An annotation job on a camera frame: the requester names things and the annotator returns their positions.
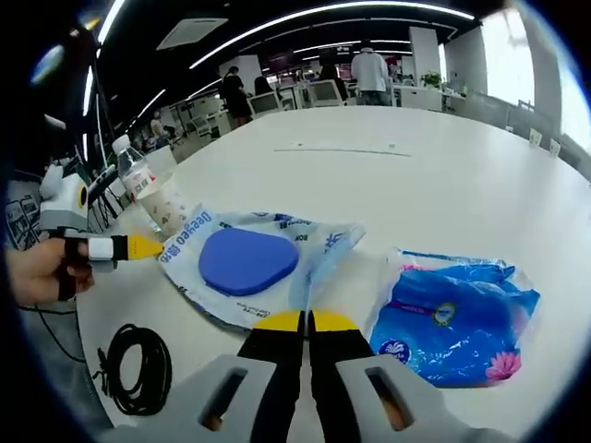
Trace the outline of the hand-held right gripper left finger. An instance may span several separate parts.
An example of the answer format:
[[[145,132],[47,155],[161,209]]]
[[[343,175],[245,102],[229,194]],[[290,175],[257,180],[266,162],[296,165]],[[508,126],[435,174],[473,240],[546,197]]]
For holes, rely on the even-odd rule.
[[[300,391],[305,314],[253,326],[238,354],[222,354],[172,389],[163,410],[120,425],[102,442],[285,442]]]

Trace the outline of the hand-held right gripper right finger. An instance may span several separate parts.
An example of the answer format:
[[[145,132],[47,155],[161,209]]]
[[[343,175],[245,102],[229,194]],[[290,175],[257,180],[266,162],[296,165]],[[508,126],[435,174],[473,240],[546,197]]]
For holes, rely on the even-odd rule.
[[[388,354],[372,352],[349,318],[308,314],[312,395],[327,442],[508,442],[454,416],[442,393]]]

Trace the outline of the person's left hand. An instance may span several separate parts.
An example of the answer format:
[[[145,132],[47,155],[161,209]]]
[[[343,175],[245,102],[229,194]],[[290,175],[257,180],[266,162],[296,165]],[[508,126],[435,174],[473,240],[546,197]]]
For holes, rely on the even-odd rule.
[[[19,305],[44,305],[58,301],[57,269],[66,258],[66,240],[52,238],[20,251],[4,249],[12,294]]]

